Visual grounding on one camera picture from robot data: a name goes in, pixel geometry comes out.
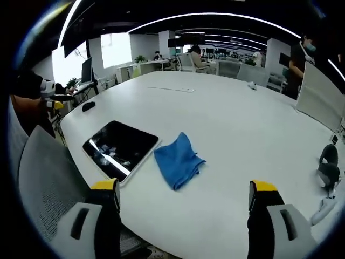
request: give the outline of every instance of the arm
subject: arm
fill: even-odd
[[[298,67],[296,67],[296,66],[294,65],[294,63],[293,63],[292,60],[290,60],[290,62],[289,62],[289,69],[290,69],[291,71],[293,71],[293,72],[294,72],[297,76],[299,76],[300,78],[303,78],[304,73],[303,73]]]
[[[11,95],[13,109],[18,113],[25,113],[31,115],[37,115],[44,109],[44,100],[41,99],[29,99],[19,96]]]

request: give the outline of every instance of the gray chair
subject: gray chair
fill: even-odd
[[[222,77],[237,78],[241,63],[229,60],[217,61],[217,75]]]
[[[11,100],[8,110],[11,173],[30,220],[43,240],[51,243],[57,235],[58,222],[77,203],[83,203],[89,187],[67,147],[40,126],[28,137],[17,119]],[[145,241],[123,227],[121,255],[146,245]]]
[[[270,74],[263,67],[241,64],[237,79],[267,87]]]

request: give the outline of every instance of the black ceiling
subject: black ceiling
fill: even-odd
[[[252,16],[278,24],[300,35],[306,27],[316,26],[320,21],[318,12],[315,9],[316,2],[320,6],[325,6],[325,8],[322,7],[324,12],[331,13],[332,17],[335,17],[334,13],[337,13],[336,7],[330,7],[320,1],[295,2],[281,0],[276,2],[279,3],[262,0],[246,0],[244,2],[227,0],[212,4],[203,2],[185,4],[181,2],[163,3],[162,1],[150,1],[145,5],[141,5],[133,1],[119,3],[119,1],[110,0],[82,0],[72,17],[72,23],[66,31],[63,45],[68,46],[70,49],[78,46],[88,38],[94,38],[101,34],[126,32],[158,19],[197,12],[236,13]],[[52,21],[32,44],[25,59],[27,66],[42,60],[50,55],[52,50],[57,48],[63,22],[70,8],[71,5]],[[265,23],[219,15],[169,19],[145,26],[132,33],[158,33],[164,30],[180,30],[181,32],[202,31],[212,35],[239,37],[261,43],[266,43],[271,37],[288,44],[293,44],[297,40],[296,37],[289,33]],[[228,41],[226,38],[216,40]]]

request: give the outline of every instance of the white wall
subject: white wall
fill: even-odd
[[[288,68],[279,64],[280,54],[283,53],[290,57],[290,45],[277,39],[269,39],[267,41],[266,63],[265,68],[270,72],[282,74],[283,68]]]
[[[132,61],[139,55],[152,60],[155,52],[160,50],[158,35],[131,34],[129,38]]]
[[[52,56],[50,55],[36,64],[32,68],[32,71],[43,79],[54,80]]]

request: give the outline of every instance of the mesh chair back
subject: mesh chair back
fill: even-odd
[[[23,150],[19,165],[19,192],[35,227],[46,241],[57,223],[89,190],[67,149],[37,126]]]
[[[9,99],[8,105],[8,152],[9,152],[9,165],[11,174],[15,181],[15,184],[18,183],[18,171],[19,163],[22,157],[24,146],[28,140],[28,135],[25,133],[21,127],[18,118],[16,116],[15,110],[13,109],[11,98]]]
[[[222,77],[236,78],[240,67],[240,62],[219,60],[218,75]]]
[[[196,68],[192,61],[190,53],[183,53],[177,55],[178,61],[180,62],[180,71],[195,72]]]
[[[237,79],[239,80],[254,82],[263,87],[267,87],[269,78],[270,74],[263,67],[251,66],[247,64],[241,64],[241,68],[239,69],[237,75]]]

